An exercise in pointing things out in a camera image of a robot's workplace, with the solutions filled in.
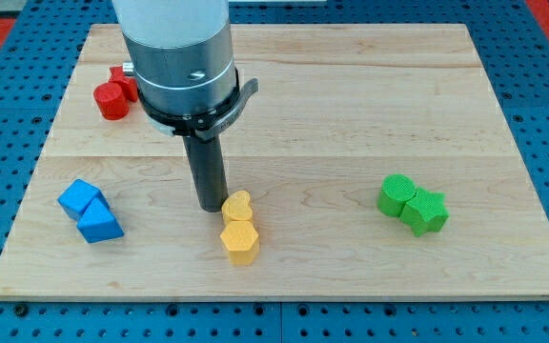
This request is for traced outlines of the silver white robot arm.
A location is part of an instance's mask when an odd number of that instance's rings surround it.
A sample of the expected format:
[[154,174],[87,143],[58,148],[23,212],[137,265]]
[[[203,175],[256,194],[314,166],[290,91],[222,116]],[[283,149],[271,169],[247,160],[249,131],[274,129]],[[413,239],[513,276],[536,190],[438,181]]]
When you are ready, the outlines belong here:
[[228,0],[113,0],[140,100],[160,130],[205,130],[238,94]]

